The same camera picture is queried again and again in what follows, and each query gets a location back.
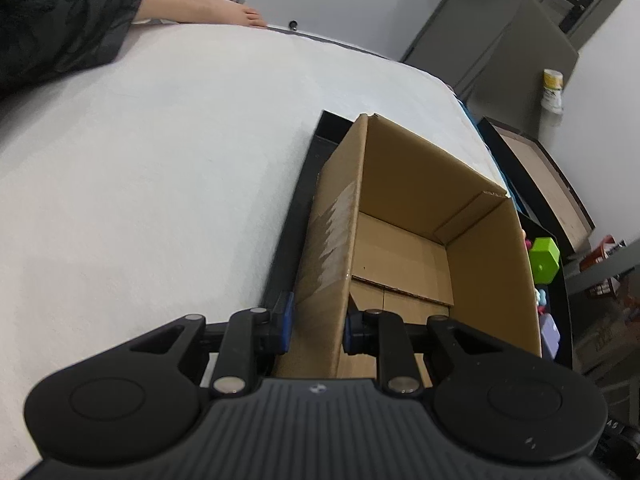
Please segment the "ribbed gray surface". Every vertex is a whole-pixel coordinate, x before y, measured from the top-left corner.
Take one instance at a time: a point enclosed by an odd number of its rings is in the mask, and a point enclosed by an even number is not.
[[[183,443],[156,459],[91,470],[47,461],[30,480],[591,480],[589,460],[548,468],[503,466],[447,440],[423,408],[369,380],[265,380],[248,397],[217,402]]]

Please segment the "purple block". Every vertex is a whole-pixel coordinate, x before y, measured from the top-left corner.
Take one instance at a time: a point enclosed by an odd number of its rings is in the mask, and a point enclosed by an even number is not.
[[[540,337],[542,339],[542,357],[555,359],[560,346],[560,333],[551,314],[540,316]]]

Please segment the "black door handle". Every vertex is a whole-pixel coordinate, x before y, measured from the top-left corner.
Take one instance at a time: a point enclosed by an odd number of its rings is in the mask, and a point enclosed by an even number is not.
[[[562,30],[565,34],[567,34],[574,25],[578,22],[578,20],[582,17],[585,10],[593,3],[593,0],[566,0],[570,4],[573,5],[571,10],[566,14],[566,16],[560,22],[560,30]]]

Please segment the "white fabric surface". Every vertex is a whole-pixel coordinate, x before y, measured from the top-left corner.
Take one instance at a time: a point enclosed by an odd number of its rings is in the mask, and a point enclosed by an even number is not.
[[[37,460],[38,380],[256,305],[323,109],[379,113],[502,182],[436,78],[268,30],[140,27],[113,64],[0,104],[0,478]]]

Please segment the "green toy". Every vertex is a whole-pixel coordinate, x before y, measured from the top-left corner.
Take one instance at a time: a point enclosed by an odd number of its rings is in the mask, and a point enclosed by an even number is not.
[[[560,250],[552,238],[536,238],[529,250],[535,284],[548,285],[560,270]]]

